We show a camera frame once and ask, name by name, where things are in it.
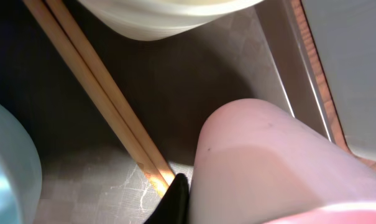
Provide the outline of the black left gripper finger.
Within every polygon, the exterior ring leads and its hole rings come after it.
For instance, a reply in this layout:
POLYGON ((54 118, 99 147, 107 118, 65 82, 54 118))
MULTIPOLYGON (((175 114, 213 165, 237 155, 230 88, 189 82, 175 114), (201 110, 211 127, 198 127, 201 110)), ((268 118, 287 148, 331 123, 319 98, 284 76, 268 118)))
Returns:
POLYGON ((144 224, 186 224, 189 198, 188 179, 179 173, 144 224))

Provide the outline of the pink cup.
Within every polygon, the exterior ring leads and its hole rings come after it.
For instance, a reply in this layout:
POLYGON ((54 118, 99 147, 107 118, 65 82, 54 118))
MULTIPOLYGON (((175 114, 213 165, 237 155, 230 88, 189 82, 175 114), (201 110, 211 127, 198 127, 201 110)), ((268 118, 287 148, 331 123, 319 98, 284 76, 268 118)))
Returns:
POLYGON ((376 223, 376 172, 279 107, 230 102, 204 123, 190 223, 376 223))

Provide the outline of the light blue bowl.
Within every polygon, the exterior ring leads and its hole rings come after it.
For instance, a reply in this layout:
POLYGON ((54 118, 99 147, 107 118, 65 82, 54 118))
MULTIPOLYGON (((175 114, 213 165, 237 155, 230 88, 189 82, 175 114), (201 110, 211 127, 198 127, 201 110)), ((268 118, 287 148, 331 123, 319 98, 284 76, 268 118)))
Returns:
POLYGON ((20 122, 0 105, 0 224, 32 224, 41 190, 37 149, 20 122))

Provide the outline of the white cup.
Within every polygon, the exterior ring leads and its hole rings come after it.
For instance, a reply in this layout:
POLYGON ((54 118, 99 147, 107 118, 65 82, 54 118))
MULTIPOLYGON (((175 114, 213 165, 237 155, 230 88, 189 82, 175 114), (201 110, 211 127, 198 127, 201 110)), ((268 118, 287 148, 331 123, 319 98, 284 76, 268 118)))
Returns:
POLYGON ((140 41, 171 37, 260 2, 262 0, 79 0, 113 31, 140 41))

